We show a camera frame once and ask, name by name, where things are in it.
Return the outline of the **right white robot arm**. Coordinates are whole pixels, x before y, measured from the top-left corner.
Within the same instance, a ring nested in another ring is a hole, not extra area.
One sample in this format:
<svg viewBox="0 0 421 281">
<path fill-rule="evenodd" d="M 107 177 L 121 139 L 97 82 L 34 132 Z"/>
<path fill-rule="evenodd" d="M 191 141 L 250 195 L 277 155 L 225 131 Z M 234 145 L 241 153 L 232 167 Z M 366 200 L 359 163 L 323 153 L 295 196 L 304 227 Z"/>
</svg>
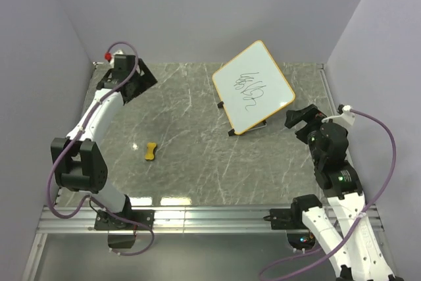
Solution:
<svg viewBox="0 0 421 281">
<path fill-rule="evenodd" d="M 316 105 L 286 112 L 286 128 L 305 123 L 295 135 L 309 147 L 316 182 L 339 227 L 330 222 L 314 195 L 296 197 L 290 219 L 314 235 L 325 253 L 316 264 L 329 261 L 337 280 L 399 280 L 366 214 L 375 201 L 366 200 L 358 173 L 347 160 L 349 129 L 359 114 L 349 105 L 340 105 L 334 116 L 325 115 Z"/>
</svg>

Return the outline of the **yellow bone-shaped eraser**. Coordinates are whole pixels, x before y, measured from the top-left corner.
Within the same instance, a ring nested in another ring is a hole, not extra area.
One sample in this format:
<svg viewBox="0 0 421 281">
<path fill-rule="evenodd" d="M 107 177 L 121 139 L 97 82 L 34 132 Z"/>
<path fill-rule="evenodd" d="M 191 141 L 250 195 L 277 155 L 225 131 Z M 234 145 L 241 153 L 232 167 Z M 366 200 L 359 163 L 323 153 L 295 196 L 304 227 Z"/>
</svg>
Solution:
<svg viewBox="0 0 421 281">
<path fill-rule="evenodd" d="M 146 152 L 144 155 L 144 159 L 146 161 L 154 161 L 156 150 L 157 150 L 157 144 L 155 142 L 148 142 L 146 145 Z"/>
</svg>

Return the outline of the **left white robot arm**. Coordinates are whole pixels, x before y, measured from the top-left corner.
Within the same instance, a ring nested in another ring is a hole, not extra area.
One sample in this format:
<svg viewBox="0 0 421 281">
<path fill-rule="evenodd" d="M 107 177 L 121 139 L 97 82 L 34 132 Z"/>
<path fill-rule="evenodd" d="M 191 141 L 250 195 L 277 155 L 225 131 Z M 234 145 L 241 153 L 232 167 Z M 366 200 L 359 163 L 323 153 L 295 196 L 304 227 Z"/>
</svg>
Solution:
<svg viewBox="0 0 421 281">
<path fill-rule="evenodd" d="M 93 101 L 81 121 L 64 138 L 51 143 L 52 179 L 60 188 L 84 192 L 110 212 L 110 222 L 119 230 L 133 222 L 130 199 L 108 179 L 108 167 L 99 143 L 119 110 L 157 83 L 142 59 L 117 54 L 96 87 Z"/>
</svg>

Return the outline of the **yellow-framed whiteboard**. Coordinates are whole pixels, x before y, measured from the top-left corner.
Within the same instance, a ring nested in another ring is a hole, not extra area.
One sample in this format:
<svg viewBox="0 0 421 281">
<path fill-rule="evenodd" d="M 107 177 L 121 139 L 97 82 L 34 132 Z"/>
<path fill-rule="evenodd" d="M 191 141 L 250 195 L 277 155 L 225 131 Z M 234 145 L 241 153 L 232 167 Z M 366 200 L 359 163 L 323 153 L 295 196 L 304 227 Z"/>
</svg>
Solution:
<svg viewBox="0 0 421 281">
<path fill-rule="evenodd" d="M 286 108 L 295 92 L 261 40 L 257 40 L 212 75 L 231 125 L 229 136 L 240 136 Z"/>
</svg>

